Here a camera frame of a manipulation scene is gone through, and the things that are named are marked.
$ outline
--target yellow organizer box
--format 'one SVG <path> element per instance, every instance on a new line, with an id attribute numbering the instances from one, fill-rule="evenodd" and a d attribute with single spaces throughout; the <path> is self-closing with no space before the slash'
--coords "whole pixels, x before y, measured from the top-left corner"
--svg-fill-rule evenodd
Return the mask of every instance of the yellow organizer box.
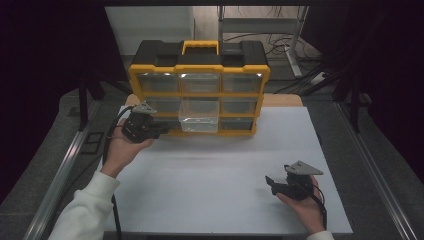
<path id="1" fill-rule="evenodd" d="M 134 94 L 170 135 L 256 132 L 270 69 L 259 41 L 142 41 L 129 69 Z"/>

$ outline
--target hand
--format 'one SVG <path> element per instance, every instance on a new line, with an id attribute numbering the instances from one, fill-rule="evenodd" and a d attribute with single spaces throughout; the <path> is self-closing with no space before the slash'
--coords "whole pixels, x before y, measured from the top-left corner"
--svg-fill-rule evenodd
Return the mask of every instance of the hand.
<path id="1" fill-rule="evenodd" d="M 314 176 L 311 176 L 312 184 L 318 187 L 318 182 Z M 314 187 L 314 195 L 320 200 L 321 195 L 317 188 Z M 291 207 L 297 214 L 300 222 L 306 227 L 310 235 L 325 231 L 321 210 L 318 204 L 310 197 L 305 200 L 293 200 L 282 193 L 277 193 L 277 197 L 289 207 Z"/>
<path id="2" fill-rule="evenodd" d="M 125 119 L 122 119 L 113 132 L 106 163 L 100 170 L 100 172 L 113 178 L 116 178 L 124 167 L 134 160 L 138 152 L 152 145 L 154 141 L 153 139 L 147 139 L 142 143 L 131 142 L 122 133 L 122 127 L 119 127 L 122 126 L 124 122 Z"/>

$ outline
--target plastic drawer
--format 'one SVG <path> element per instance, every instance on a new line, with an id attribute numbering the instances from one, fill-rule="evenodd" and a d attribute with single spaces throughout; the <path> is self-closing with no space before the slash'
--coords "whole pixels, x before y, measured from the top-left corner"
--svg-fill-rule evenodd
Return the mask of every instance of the plastic drawer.
<path id="1" fill-rule="evenodd" d="M 182 117 L 211 116 L 218 117 L 219 101 L 214 97 L 182 98 L 179 115 Z"/>
<path id="2" fill-rule="evenodd" d="M 257 98 L 232 98 L 221 99 L 223 113 L 255 113 Z"/>
<path id="3" fill-rule="evenodd" d="M 181 121 L 184 132 L 218 132 L 218 118 L 192 118 Z"/>
<path id="4" fill-rule="evenodd" d="M 220 74 L 183 73 L 179 75 L 182 92 L 218 92 Z"/>
<path id="5" fill-rule="evenodd" d="M 144 92 L 177 92 L 178 81 L 175 73 L 139 73 L 137 74 Z"/>
<path id="6" fill-rule="evenodd" d="M 179 97 L 146 97 L 145 100 L 158 112 L 177 113 L 180 110 Z"/>
<path id="7" fill-rule="evenodd" d="M 218 132 L 218 98 L 183 98 L 178 120 L 184 132 Z"/>
<path id="8" fill-rule="evenodd" d="M 224 92 L 259 92 L 262 74 L 223 74 L 222 90 Z"/>
<path id="9" fill-rule="evenodd" d="M 222 130 L 251 130 L 253 118 L 220 118 Z"/>

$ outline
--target white table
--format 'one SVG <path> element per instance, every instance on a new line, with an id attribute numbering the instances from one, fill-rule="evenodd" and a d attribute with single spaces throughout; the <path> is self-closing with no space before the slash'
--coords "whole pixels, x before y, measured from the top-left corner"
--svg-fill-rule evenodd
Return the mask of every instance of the white table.
<path id="1" fill-rule="evenodd" d="M 253 137 L 162 135 L 118 177 L 125 232 L 199 235 L 292 235 L 306 230 L 271 194 L 265 175 L 286 177 L 301 160 L 324 172 L 328 229 L 349 234 L 333 178 L 305 107 L 264 107 Z M 115 231 L 113 214 L 106 231 Z"/>

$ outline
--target cable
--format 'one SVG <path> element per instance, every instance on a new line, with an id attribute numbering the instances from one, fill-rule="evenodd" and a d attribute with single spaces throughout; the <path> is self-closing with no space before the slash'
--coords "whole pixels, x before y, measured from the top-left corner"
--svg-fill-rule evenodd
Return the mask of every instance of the cable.
<path id="1" fill-rule="evenodd" d="M 240 6 L 237 6 L 237 12 L 240 14 L 240 17 L 243 17 L 243 14 L 240 12 Z"/>
<path id="2" fill-rule="evenodd" d="M 295 89 L 292 89 L 289 93 L 296 93 L 296 94 L 299 94 L 299 91 L 300 91 L 302 88 L 306 87 L 309 83 L 311 83 L 311 81 L 312 81 L 313 77 L 314 77 L 314 75 L 309 76 L 309 77 L 308 77 L 308 79 L 307 79 L 306 81 L 304 81 L 302 84 L 299 84 L 299 86 L 298 86 L 298 87 L 296 87 Z"/>
<path id="3" fill-rule="evenodd" d="M 268 17 L 268 15 L 272 12 L 272 10 L 274 10 L 274 6 L 271 6 L 271 10 L 267 13 L 267 15 L 265 16 L 265 18 Z"/>
<path id="4" fill-rule="evenodd" d="M 105 145 L 104 145 L 104 149 L 103 149 L 103 159 L 102 159 L 103 165 L 105 164 L 105 162 L 107 160 L 110 142 L 112 141 L 112 135 L 113 135 L 113 132 L 115 131 L 115 128 L 118 125 L 119 120 L 121 119 L 122 115 L 124 115 L 124 113 L 126 113 L 128 110 L 133 109 L 133 108 L 134 108 L 133 106 L 126 107 L 124 110 L 122 110 L 118 114 L 118 116 L 112 122 L 112 124 L 109 128 L 109 131 L 106 135 L 106 139 L 105 139 Z M 117 204 L 116 204 L 115 194 L 112 195 L 111 201 L 113 203 L 113 216 L 114 216 L 114 219 L 115 219 L 116 234 L 117 234 L 118 240 L 122 240 L 122 229 L 121 229 L 121 223 L 119 221 L 119 213 L 118 213 L 118 207 L 117 207 Z"/>
<path id="5" fill-rule="evenodd" d="M 274 16 L 276 17 L 276 18 L 278 18 L 278 17 L 280 17 L 280 14 L 281 14 L 281 10 L 283 9 L 283 6 L 280 6 L 280 9 L 278 10 L 278 14 L 275 16 L 275 14 L 274 14 Z"/>
<path id="6" fill-rule="evenodd" d="M 312 192 L 310 193 L 302 184 L 298 183 L 298 182 L 294 182 L 294 184 L 296 184 L 297 187 L 299 187 L 300 189 L 302 189 L 302 191 L 304 191 L 305 193 L 307 193 L 309 195 L 309 197 L 314 200 L 314 202 L 318 205 L 321 214 L 322 214 L 322 224 L 324 225 L 324 229 L 327 230 L 327 209 L 324 206 L 323 201 L 319 200 L 317 196 L 315 196 L 315 194 Z M 322 191 L 315 185 L 311 184 L 313 187 L 317 188 L 319 190 L 319 192 L 321 193 L 321 195 L 324 198 L 324 194 L 322 193 Z"/>
<path id="7" fill-rule="evenodd" d="M 272 40 L 272 36 L 273 34 L 270 34 L 267 38 L 267 42 L 269 45 L 272 46 L 271 50 L 269 50 L 268 52 L 266 52 L 265 54 L 268 55 L 270 53 L 273 53 L 274 55 L 281 55 L 283 53 L 285 53 L 287 50 L 287 48 L 290 46 L 288 45 L 286 42 L 284 42 L 284 40 L 289 40 L 291 39 L 290 37 L 286 37 L 286 36 L 290 36 L 293 34 L 289 34 L 289 33 L 283 33 L 281 37 Z"/>
<path id="8" fill-rule="evenodd" d="M 236 39 L 236 38 L 247 37 L 247 36 L 255 36 L 255 35 L 263 35 L 263 34 L 268 34 L 268 33 L 248 33 L 248 34 L 242 34 L 242 35 L 238 35 L 238 36 L 235 36 L 235 37 L 232 37 L 232 38 L 224 39 L 223 41 L 224 42 L 228 42 L 228 41 L 231 41 L 231 40 Z"/>
<path id="9" fill-rule="evenodd" d="M 299 80 L 299 81 L 297 81 L 297 82 L 295 82 L 295 83 L 293 83 L 293 84 L 290 84 L 289 86 L 286 86 L 286 87 L 283 87 L 283 88 L 280 88 L 280 89 L 278 89 L 277 91 L 275 91 L 273 94 L 277 94 L 277 93 L 280 93 L 281 91 L 283 91 L 283 90 L 286 90 L 286 89 L 289 89 L 289 88 L 291 88 L 291 87 L 293 87 L 293 86 L 296 86 L 296 85 L 298 85 L 298 84 L 302 84 L 303 83 L 303 81 L 302 80 L 305 80 L 305 79 L 308 79 L 308 78 L 310 78 L 310 76 L 311 75 L 313 75 L 313 74 L 315 74 L 315 73 L 317 73 L 317 72 L 319 72 L 320 70 L 322 70 L 324 67 L 322 66 L 322 64 L 320 64 L 320 65 L 318 65 L 318 66 L 316 66 L 315 68 L 313 68 L 310 72 L 308 72 L 307 74 L 305 74 L 305 75 L 303 75 L 302 77 L 300 77 L 300 78 L 297 78 L 296 80 Z"/>

